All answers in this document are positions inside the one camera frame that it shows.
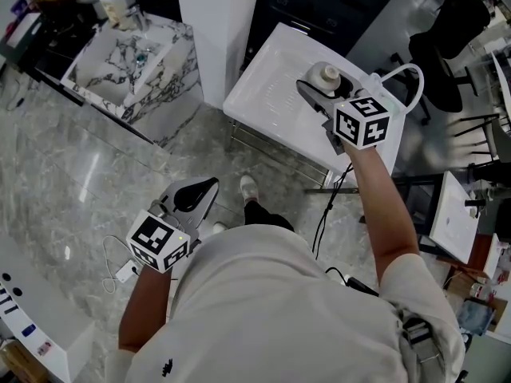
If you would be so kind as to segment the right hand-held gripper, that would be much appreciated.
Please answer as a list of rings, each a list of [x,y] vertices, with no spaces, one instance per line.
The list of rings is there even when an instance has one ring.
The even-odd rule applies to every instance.
[[[340,76],[334,97],[303,80],[296,81],[296,89],[317,113],[326,117],[322,127],[337,155],[345,152],[344,144],[362,150],[386,140],[390,112],[371,96],[348,99],[354,89],[349,78]]]

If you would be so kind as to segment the person's right forearm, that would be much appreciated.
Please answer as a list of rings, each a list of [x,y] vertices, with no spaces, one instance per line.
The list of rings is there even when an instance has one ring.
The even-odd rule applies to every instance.
[[[355,172],[358,192],[373,251],[378,281],[398,257],[419,253],[417,233],[394,182],[375,148],[345,145]]]

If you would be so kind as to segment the person's left forearm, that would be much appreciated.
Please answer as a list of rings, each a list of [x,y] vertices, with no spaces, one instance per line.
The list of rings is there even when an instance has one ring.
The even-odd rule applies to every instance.
[[[118,349],[136,353],[163,327],[171,281],[171,270],[142,268],[121,318]]]

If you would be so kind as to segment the white ceramic washboard sink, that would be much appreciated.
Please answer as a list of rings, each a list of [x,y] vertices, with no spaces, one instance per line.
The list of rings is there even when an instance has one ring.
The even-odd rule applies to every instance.
[[[297,152],[336,174],[350,161],[336,155],[317,113],[298,94],[297,80],[325,61],[355,79],[355,87],[374,89],[374,78],[345,57],[283,23],[255,55],[223,104],[226,116]]]

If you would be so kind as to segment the marble pattern sink basin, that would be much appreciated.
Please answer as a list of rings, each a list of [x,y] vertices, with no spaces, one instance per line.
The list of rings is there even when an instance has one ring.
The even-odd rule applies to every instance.
[[[193,119],[204,96],[192,27],[154,14],[144,20],[144,30],[98,27],[61,83],[164,148]]]

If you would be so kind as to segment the white soap dispenser bottle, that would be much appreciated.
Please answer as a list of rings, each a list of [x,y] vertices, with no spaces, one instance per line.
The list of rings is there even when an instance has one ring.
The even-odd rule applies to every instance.
[[[128,6],[125,0],[100,0],[110,23],[113,26],[123,28],[123,22],[126,20]]]

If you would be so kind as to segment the person's black trousers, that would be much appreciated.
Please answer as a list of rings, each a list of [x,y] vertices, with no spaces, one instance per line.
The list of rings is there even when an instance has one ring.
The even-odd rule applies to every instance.
[[[244,206],[245,225],[272,225],[295,231],[294,227],[281,215],[270,213],[262,207],[255,199],[251,199]]]

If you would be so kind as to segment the metal rack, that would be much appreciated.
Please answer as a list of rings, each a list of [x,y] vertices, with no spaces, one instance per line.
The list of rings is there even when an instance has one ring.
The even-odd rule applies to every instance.
[[[228,118],[226,148],[230,148],[234,142],[258,152],[287,170],[294,171],[320,188],[326,188],[331,184],[333,173],[327,168],[268,138],[253,128]]]

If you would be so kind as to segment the black office chair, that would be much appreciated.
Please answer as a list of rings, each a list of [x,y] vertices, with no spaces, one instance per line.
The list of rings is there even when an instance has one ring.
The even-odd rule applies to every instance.
[[[425,113],[423,125],[430,122],[425,99],[443,112],[459,113],[463,110],[459,86],[470,85],[477,94],[472,76],[454,76],[447,61],[457,57],[489,23],[490,13],[482,0],[445,0],[431,28],[410,37],[412,63],[425,79],[419,100]]]

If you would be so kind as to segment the person's white shirt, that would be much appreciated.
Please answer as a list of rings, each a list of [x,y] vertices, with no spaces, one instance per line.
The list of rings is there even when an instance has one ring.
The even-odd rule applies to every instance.
[[[420,255],[386,269],[379,296],[331,279],[306,242],[249,225],[188,260],[168,322],[136,353],[105,361],[107,383],[454,383],[459,326]]]

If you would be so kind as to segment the white basin with black faucet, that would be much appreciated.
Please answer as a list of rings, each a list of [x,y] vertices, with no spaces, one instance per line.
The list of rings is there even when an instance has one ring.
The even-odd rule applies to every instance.
[[[469,215],[465,201],[471,199],[451,172],[444,172],[439,205],[430,238],[461,263],[471,255],[479,219]]]

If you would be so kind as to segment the black faucet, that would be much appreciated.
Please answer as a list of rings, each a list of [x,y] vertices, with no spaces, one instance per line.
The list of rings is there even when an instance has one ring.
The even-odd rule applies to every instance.
[[[481,211],[486,206],[486,201],[484,199],[468,199],[465,201],[465,206],[469,208],[469,215],[478,219]]]

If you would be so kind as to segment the chrome faucet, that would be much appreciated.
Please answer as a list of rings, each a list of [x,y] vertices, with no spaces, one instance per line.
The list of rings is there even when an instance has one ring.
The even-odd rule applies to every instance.
[[[145,15],[139,6],[129,8],[126,11],[126,17],[133,20],[139,31],[145,32],[149,28]]]

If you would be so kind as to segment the brown cardboard box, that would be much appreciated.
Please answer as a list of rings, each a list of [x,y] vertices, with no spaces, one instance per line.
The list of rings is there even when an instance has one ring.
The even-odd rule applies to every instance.
[[[21,383],[49,383],[46,368],[19,341],[4,345],[0,357]]]

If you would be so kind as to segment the black frame stand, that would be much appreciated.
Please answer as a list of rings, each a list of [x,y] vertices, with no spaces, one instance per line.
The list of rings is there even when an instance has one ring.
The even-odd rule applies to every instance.
[[[439,205],[443,174],[393,176],[392,179],[412,218],[419,250],[446,258],[447,253],[430,238]]]

